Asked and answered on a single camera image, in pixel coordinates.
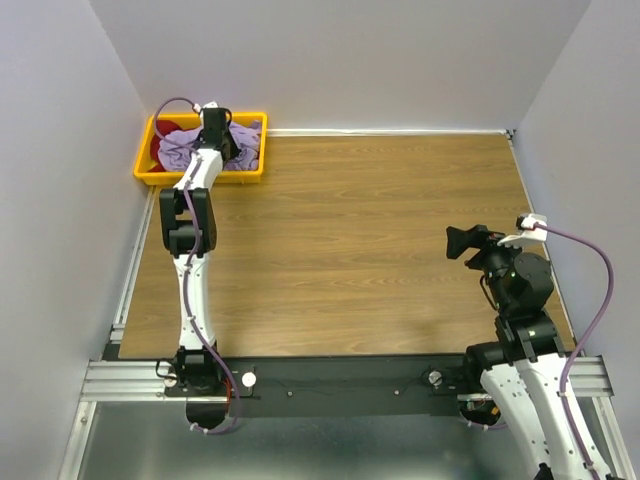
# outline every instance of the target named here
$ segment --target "red cloth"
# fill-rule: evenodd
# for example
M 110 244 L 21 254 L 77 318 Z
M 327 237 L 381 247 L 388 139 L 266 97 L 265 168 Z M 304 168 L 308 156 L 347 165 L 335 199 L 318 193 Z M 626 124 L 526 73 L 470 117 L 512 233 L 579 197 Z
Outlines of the red cloth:
M 172 122 L 171 120 L 158 120 L 156 123 L 156 126 L 158 127 L 158 131 L 164 136 L 169 135 L 171 132 L 175 130 L 182 130 L 180 125 L 178 125 L 175 122 Z M 159 149 L 160 149 L 160 138 L 154 133 L 153 138 L 151 139 L 151 142 L 149 144 L 149 155 L 153 160 L 156 161 L 156 165 L 151 169 L 149 169 L 150 172 L 166 172 L 166 170 L 160 163 L 160 160 L 158 160 Z

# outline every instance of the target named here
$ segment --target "white wall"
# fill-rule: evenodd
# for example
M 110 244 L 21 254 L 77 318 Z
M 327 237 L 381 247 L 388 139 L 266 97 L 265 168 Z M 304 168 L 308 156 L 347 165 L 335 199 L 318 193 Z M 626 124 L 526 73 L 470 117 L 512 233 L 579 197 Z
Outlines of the white wall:
M 57 478 L 143 192 L 145 112 L 86 0 L 0 15 L 0 478 Z
M 182 94 L 277 128 L 513 128 L 588 5 L 90 1 L 148 110 Z
M 614 407 L 640 470 L 640 3 L 594 0 L 516 134 L 536 211 L 612 257 L 616 290 L 588 345 L 603 353 Z M 598 257 L 551 238 L 549 250 L 577 335 L 605 290 Z

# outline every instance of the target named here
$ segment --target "screw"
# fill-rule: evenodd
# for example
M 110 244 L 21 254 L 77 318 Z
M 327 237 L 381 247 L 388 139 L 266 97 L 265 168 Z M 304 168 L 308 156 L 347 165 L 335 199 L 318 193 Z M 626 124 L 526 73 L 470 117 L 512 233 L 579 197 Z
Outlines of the screw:
M 434 387 L 439 387 L 442 384 L 442 374 L 437 370 L 433 370 L 429 374 L 428 378 L 429 378 L 429 383 Z

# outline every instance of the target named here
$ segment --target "wooden table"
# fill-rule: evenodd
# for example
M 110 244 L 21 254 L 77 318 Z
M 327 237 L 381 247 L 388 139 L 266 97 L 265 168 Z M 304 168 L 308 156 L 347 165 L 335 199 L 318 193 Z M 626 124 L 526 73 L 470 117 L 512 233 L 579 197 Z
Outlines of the wooden table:
M 224 355 L 460 352 L 495 340 L 448 225 L 512 232 L 529 210 L 505 137 L 270 138 L 259 185 L 215 185 L 211 316 Z M 565 343 L 559 299 L 549 302 Z M 121 358 L 171 357 L 176 273 L 154 209 Z

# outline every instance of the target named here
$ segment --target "white connector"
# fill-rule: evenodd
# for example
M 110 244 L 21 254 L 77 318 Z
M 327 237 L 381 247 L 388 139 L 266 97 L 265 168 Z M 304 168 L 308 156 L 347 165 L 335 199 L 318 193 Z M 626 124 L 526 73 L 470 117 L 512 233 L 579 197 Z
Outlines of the white connector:
M 547 217 L 544 215 L 536 215 L 535 213 L 529 213 L 520 217 L 520 225 L 518 233 L 515 235 L 507 235 L 503 239 L 498 241 L 498 245 L 505 247 L 530 247 L 539 243 L 544 243 L 547 240 L 547 231 L 541 228 L 535 228 L 535 224 L 547 225 Z

